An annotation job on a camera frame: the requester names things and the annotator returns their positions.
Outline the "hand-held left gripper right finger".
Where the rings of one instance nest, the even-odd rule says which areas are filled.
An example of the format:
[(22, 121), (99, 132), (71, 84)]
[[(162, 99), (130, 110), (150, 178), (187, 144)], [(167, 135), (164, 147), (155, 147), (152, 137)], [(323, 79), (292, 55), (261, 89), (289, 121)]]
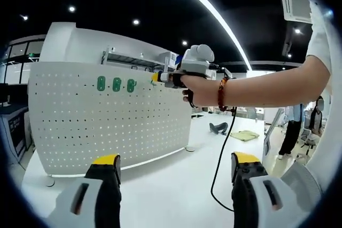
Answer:
[(296, 227), (305, 219), (294, 191), (256, 156), (233, 152), (231, 167), (234, 227)]

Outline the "person's right hand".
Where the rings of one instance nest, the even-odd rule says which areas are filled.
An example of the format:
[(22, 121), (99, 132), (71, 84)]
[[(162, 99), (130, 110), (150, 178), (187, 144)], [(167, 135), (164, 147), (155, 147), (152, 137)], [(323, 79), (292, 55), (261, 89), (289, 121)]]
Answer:
[(189, 101), (189, 92), (193, 92), (192, 103), (197, 107), (218, 106), (218, 90), (220, 82), (207, 80), (203, 77), (182, 75), (181, 82), (185, 85), (182, 91), (183, 101)]

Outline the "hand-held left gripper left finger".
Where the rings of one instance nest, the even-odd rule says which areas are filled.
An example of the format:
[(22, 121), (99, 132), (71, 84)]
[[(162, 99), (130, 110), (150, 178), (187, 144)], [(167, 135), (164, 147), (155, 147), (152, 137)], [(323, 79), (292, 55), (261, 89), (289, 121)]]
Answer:
[(96, 159), (84, 177), (56, 198), (46, 219), (50, 227), (120, 227), (120, 155)]

